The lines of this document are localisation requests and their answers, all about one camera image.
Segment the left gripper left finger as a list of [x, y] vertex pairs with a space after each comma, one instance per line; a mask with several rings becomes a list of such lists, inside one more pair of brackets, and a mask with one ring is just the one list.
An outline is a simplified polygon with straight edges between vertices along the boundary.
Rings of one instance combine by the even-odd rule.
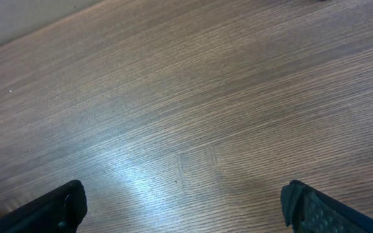
[[0, 217], [0, 233], [76, 232], [87, 214], [87, 197], [72, 180]]

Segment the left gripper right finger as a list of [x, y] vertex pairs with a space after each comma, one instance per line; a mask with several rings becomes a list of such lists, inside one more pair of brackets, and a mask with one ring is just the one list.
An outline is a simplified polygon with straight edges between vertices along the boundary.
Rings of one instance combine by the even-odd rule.
[[297, 233], [373, 233], [373, 219], [336, 199], [292, 180], [281, 189], [286, 226]]

